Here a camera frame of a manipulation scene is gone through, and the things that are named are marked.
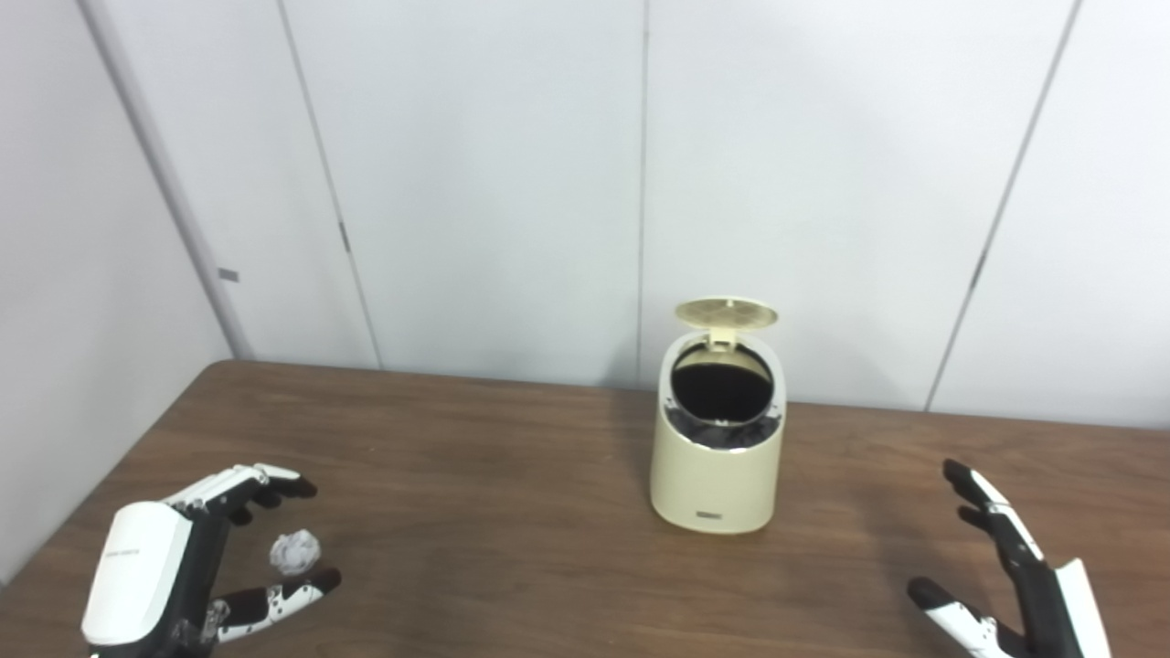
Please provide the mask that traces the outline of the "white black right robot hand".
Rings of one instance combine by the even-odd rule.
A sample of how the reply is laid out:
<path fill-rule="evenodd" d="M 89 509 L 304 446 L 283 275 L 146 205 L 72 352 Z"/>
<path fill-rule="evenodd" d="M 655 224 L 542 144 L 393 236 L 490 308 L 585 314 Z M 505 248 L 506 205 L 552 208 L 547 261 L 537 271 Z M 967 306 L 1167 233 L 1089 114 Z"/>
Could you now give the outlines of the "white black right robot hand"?
<path fill-rule="evenodd" d="M 970 657 L 1109 657 L 1112 646 L 1082 558 L 1049 566 L 1016 506 L 978 471 L 945 459 L 941 474 L 966 502 L 957 515 L 994 541 L 1024 623 L 1016 632 L 940 587 L 913 578 L 911 603 Z"/>

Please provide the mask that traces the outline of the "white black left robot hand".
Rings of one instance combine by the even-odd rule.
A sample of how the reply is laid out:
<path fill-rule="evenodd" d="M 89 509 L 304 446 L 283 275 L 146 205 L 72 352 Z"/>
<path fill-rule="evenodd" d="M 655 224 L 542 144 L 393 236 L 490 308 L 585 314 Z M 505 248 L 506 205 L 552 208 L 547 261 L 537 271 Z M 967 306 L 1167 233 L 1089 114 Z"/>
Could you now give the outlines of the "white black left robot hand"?
<path fill-rule="evenodd" d="M 312 567 L 271 587 L 214 595 L 229 530 L 250 525 L 250 503 L 309 499 L 297 471 L 255 462 L 212 473 L 159 500 L 113 514 L 101 547 L 82 635 L 92 657 L 209 657 L 288 621 L 333 594 L 339 569 Z"/>

